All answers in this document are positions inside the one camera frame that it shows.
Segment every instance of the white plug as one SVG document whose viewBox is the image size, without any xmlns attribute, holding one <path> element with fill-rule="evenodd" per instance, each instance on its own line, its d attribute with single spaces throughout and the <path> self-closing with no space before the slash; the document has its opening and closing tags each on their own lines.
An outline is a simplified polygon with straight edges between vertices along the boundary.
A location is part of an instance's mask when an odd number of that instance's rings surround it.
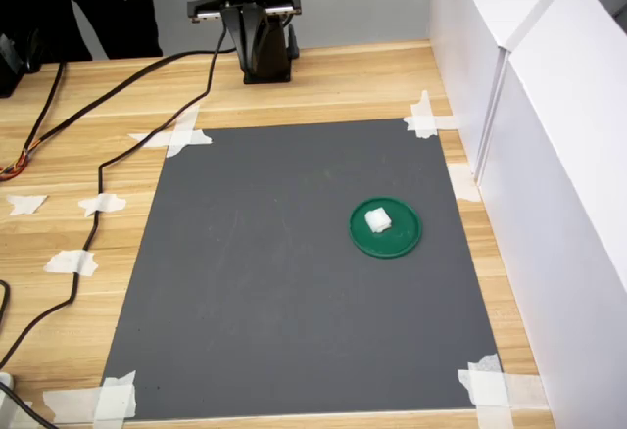
<svg viewBox="0 0 627 429">
<path fill-rule="evenodd" d="M 370 227 L 372 233 L 381 233 L 392 227 L 392 219 L 382 207 L 367 212 L 365 214 L 365 222 Z"/>
<path fill-rule="evenodd" d="M 0 373 L 0 382 L 13 390 L 13 377 L 8 373 Z M 16 404 L 13 403 L 7 394 L 0 392 L 0 427 L 10 426 L 16 414 L 16 409 Z"/>
</svg>

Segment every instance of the masking tape strip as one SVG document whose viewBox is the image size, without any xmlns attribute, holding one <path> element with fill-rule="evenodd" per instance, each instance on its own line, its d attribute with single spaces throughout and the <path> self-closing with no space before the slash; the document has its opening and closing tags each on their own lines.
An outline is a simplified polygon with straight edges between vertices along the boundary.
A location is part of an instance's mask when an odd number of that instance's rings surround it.
<svg viewBox="0 0 627 429">
<path fill-rule="evenodd" d="M 13 204 L 9 215 L 34 214 L 47 198 L 48 196 L 7 196 L 7 201 Z"/>
<path fill-rule="evenodd" d="M 470 202 L 481 202 L 479 189 L 474 182 L 474 176 L 469 164 L 452 163 L 448 165 L 449 177 L 453 184 L 456 199 L 464 199 Z"/>
<path fill-rule="evenodd" d="M 166 158 L 173 157 L 180 153 L 180 151 L 187 145 L 209 145 L 213 142 L 211 137 L 205 135 L 202 130 L 194 130 L 196 126 L 196 119 L 200 106 L 192 106 L 185 113 L 183 113 L 174 126 L 172 132 L 160 132 L 151 138 L 144 147 L 157 148 L 168 147 Z M 143 140 L 148 136 L 147 133 L 131 133 L 130 137 L 137 141 Z"/>
<path fill-rule="evenodd" d="M 458 371 L 458 379 L 477 407 L 481 429 L 512 429 L 513 409 L 549 409 L 540 377 L 502 373 L 497 355 L 469 362 L 467 370 Z"/>
<path fill-rule="evenodd" d="M 438 130 L 458 130 L 458 121 L 455 116 L 434 116 Z"/>
<path fill-rule="evenodd" d="M 135 372 L 123 378 L 107 378 L 102 387 L 44 392 L 44 403 L 59 424 L 93 423 L 95 429 L 121 429 L 135 416 Z"/>
<path fill-rule="evenodd" d="M 62 274 L 72 274 L 78 272 L 79 275 L 91 277 L 98 268 L 94 261 L 94 254 L 83 250 L 62 251 L 57 253 L 44 266 L 46 272 L 57 272 Z"/>
<path fill-rule="evenodd" d="M 93 199 L 84 199 L 78 203 L 85 209 L 85 216 L 88 217 L 96 211 L 115 212 L 126 207 L 126 200 L 121 199 L 116 194 L 99 194 Z"/>
<path fill-rule="evenodd" d="M 429 138 L 438 134 L 427 90 L 422 91 L 418 104 L 411 105 L 411 116 L 403 120 L 408 125 L 408 132 L 415 131 L 417 138 Z"/>
<path fill-rule="evenodd" d="M 422 91 L 418 104 L 411 105 L 411 116 L 403 119 L 408 125 L 408 132 L 415 131 L 418 138 L 429 138 L 438 134 L 438 130 L 457 130 L 458 124 L 453 116 L 433 116 L 429 92 Z"/>
</svg>

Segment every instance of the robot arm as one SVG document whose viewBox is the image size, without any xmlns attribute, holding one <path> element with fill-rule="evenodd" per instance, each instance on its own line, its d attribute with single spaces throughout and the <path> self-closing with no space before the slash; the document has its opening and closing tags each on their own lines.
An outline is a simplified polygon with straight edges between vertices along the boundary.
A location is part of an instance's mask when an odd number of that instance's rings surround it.
<svg viewBox="0 0 627 429">
<path fill-rule="evenodd" d="M 301 12 L 301 0 L 198 0 L 187 4 L 194 23 L 222 19 L 235 43 L 246 84 L 291 80 L 292 60 L 298 58 L 299 49 L 290 21 Z M 284 27 L 288 27 L 289 45 Z"/>
</svg>

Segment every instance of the white cardboard box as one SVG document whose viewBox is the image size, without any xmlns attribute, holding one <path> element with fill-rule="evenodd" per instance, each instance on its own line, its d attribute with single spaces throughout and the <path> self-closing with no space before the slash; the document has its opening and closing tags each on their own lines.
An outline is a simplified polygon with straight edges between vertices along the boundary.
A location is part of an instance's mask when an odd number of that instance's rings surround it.
<svg viewBox="0 0 627 429">
<path fill-rule="evenodd" d="M 508 50 L 552 0 L 431 0 L 430 34 L 475 172 Z"/>
<path fill-rule="evenodd" d="M 557 427 L 627 421 L 627 36 L 555 0 L 507 64 L 481 182 Z"/>
</svg>

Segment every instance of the gray wall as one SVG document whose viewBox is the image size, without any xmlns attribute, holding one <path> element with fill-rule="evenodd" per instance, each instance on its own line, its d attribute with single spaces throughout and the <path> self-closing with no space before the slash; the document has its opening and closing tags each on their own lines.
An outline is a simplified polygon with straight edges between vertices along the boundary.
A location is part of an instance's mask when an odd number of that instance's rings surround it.
<svg viewBox="0 0 627 429">
<path fill-rule="evenodd" d="M 190 0 L 155 0 L 160 42 L 166 54 L 210 49 L 221 31 L 219 23 L 192 24 L 186 17 Z M 302 0 L 303 15 L 295 18 L 303 48 L 428 38 L 429 0 Z M 79 25 L 94 58 L 105 58 L 89 23 L 80 11 Z"/>
</svg>

